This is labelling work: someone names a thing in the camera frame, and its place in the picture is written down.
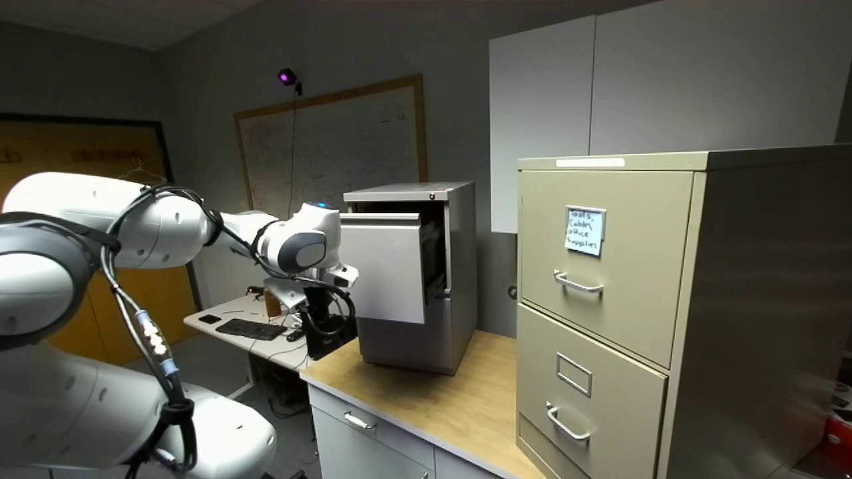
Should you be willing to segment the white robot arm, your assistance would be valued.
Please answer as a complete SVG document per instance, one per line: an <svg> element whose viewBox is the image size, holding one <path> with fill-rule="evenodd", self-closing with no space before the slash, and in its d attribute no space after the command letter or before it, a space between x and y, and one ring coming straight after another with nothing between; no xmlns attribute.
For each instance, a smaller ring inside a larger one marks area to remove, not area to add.
<svg viewBox="0 0 852 479"><path fill-rule="evenodd" d="M246 406L192 386L156 323L116 286L121 270L173 270L211 245L276 279L337 289L341 215L304 205L290 219L219 213L176 187L87 174L32 174L10 187L0 221L0 466L124 470L173 479L261 479L273 426ZM51 343L92 277L109 279L143 370Z"/></svg>

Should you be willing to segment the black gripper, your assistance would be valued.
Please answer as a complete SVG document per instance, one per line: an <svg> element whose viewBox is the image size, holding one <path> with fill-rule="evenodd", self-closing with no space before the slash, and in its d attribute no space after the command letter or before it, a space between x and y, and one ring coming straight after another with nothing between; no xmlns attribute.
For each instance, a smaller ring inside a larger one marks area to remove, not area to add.
<svg viewBox="0 0 852 479"><path fill-rule="evenodd" d="M357 335L357 309L341 289L308 289L301 319L312 360L322 360Z"/></svg>

